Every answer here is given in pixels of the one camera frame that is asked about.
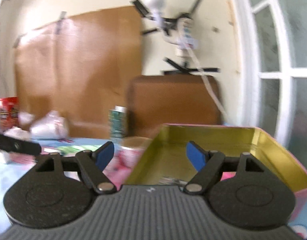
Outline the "white tissue pack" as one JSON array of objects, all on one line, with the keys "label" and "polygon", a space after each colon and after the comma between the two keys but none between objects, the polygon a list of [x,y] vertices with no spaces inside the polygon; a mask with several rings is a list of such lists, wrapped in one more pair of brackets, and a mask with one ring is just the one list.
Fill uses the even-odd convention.
[{"label": "white tissue pack", "polygon": [[22,130],[19,127],[12,127],[11,129],[6,130],[3,134],[7,137],[19,140],[24,140],[24,141],[31,140],[31,134],[28,131]]}]

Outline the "red snack box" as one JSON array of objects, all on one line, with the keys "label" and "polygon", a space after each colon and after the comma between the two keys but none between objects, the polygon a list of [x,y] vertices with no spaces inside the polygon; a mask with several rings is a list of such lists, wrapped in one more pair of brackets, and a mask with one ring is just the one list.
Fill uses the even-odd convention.
[{"label": "red snack box", "polygon": [[18,98],[0,98],[0,129],[6,131],[19,125]]}]

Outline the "green drink carton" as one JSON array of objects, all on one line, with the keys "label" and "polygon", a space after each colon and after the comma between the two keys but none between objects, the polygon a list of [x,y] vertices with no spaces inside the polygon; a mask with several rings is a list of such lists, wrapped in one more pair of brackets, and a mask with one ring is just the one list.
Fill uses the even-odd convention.
[{"label": "green drink carton", "polygon": [[127,135],[127,108],[115,106],[108,114],[111,141],[120,143]]}]

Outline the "bagged white paper cups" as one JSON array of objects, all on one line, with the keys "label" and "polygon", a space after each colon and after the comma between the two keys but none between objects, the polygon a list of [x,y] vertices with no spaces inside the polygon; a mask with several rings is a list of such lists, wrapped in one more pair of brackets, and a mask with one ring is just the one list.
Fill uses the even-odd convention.
[{"label": "bagged white paper cups", "polygon": [[37,140],[65,139],[69,135],[68,123],[58,111],[50,111],[30,126],[30,134]]}]

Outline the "brown wood board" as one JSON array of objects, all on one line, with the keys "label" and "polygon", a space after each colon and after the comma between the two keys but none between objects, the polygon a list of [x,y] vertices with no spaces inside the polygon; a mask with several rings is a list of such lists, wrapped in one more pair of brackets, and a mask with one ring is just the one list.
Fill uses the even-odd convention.
[{"label": "brown wood board", "polygon": [[75,15],[32,30],[15,47],[19,109],[58,111],[71,137],[109,137],[108,114],[126,104],[141,74],[141,19],[134,7]]}]

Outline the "white power strip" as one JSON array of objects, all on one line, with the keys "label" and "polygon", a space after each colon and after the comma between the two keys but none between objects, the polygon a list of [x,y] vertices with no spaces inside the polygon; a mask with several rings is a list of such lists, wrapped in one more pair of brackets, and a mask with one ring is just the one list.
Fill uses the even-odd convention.
[{"label": "white power strip", "polygon": [[177,21],[177,43],[176,55],[182,58],[190,57],[188,48],[195,50],[198,47],[197,39],[192,36],[193,20],[187,17],[181,17]]}]

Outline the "white light bulb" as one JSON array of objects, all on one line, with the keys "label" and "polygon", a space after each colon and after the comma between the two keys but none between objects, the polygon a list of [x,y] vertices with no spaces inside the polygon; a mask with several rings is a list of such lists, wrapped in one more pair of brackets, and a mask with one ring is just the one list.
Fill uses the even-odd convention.
[{"label": "white light bulb", "polygon": [[163,19],[163,9],[165,5],[165,0],[143,0],[144,5],[149,9],[153,20],[161,28],[164,24]]}]

